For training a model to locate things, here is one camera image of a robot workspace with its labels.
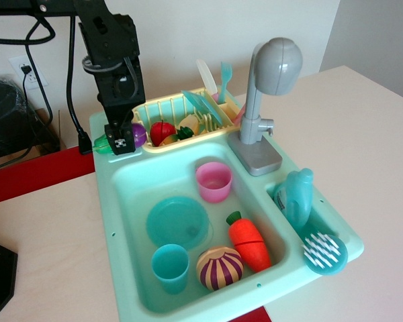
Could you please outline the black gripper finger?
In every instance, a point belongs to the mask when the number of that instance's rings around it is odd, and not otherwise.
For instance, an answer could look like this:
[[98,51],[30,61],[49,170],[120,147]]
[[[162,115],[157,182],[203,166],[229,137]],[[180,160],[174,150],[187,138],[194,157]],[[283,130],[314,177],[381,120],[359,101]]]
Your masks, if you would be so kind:
[[116,141],[115,141],[116,137],[115,137],[114,128],[109,124],[105,124],[104,130],[105,130],[105,136],[106,136],[106,139],[107,139],[107,142],[108,142],[110,148],[112,150],[116,150],[117,148],[116,148]]
[[115,155],[132,153],[135,151],[134,135],[132,124],[124,122],[121,125],[111,125],[115,132],[116,150],[112,150]]

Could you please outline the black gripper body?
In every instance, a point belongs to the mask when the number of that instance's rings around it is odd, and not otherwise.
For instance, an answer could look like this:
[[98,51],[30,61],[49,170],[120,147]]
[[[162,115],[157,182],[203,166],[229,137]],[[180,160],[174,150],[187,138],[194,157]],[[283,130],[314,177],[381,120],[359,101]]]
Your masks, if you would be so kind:
[[121,126],[133,118],[133,108],[146,101],[138,58],[125,58],[116,69],[95,75],[99,102],[111,126]]

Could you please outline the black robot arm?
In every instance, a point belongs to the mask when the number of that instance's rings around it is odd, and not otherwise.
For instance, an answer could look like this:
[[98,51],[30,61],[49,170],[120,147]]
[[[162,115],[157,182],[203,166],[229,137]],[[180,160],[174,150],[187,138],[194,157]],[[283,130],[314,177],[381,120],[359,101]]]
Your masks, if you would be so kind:
[[97,99],[107,123],[107,142],[115,155],[136,151],[133,109],[146,100],[136,27],[128,15],[112,14],[104,1],[0,1],[0,15],[26,15],[48,30],[48,36],[23,40],[0,38],[0,44],[33,46],[55,37],[48,17],[69,17],[70,31],[79,28],[87,49],[85,72],[95,78]]

